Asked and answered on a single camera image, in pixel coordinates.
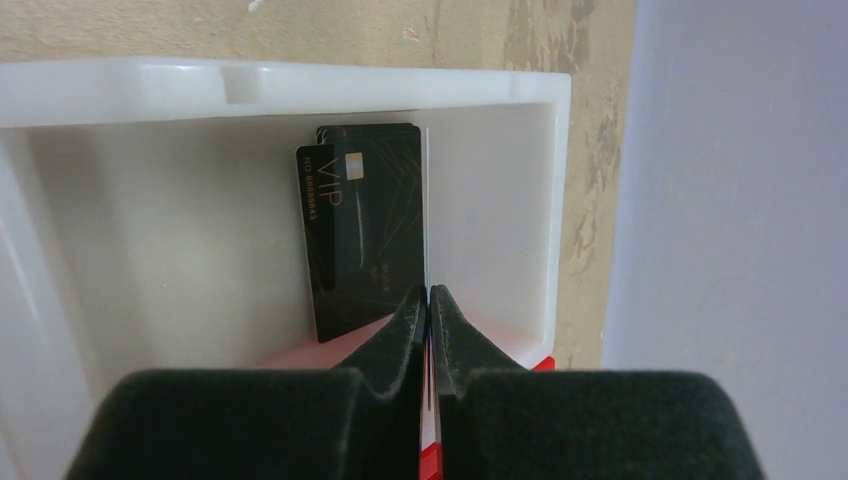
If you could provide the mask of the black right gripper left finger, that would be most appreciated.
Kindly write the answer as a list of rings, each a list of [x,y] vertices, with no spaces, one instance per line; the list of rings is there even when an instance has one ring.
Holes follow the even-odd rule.
[[[415,479],[426,291],[329,369],[154,369],[95,412],[70,479]]]

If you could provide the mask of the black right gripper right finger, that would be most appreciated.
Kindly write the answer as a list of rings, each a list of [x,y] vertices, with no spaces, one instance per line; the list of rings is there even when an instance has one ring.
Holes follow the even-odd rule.
[[[446,479],[760,479],[738,412],[693,372],[532,371],[431,289]]]

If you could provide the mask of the red plastic bin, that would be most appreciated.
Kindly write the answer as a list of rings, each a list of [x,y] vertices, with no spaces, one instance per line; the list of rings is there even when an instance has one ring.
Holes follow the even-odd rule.
[[[556,367],[555,359],[551,356],[544,358],[539,364],[533,367],[534,371],[549,371]],[[441,465],[441,445],[438,442],[431,442],[421,453],[419,465],[420,480],[441,480],[442,465]]]

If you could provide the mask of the black VIP card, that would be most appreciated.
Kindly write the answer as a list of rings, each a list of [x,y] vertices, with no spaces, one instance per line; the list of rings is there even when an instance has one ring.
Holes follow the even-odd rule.
[[[316,336],[384,318],[425,283],[419,135],[296,151]]]

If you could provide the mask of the thin card edge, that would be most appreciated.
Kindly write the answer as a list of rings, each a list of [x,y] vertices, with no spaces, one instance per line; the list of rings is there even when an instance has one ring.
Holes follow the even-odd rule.
[[[427,398],[427,411],[432,413],[433,411],[433,361],[432,361],[432,326],[431,320],[429,317],[429,302],[430,302],[430,290],[431,290],[431,240],[430,240],[430,223],[431,223],[431,214],[430,214],[430,157],[431,157],[431,147],[430,147],[430,128],[424,128],[423,140],[423,163],[422,163],[422,193],[423,193],[423,222],[424,222],[424,280],[425,280],[425,300],[428,307],[428,319],[427,319],[427,338],[426,338],[426,398]]]

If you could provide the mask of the white plastic bin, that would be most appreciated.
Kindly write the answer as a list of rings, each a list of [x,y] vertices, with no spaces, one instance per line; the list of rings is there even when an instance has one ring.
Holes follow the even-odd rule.
[[[1,475],[59,479],[151,368],[330,366],[295,152],[430,128],[431,282],[526,367],[551,356],[572,79],[127,57],[1,68]]]

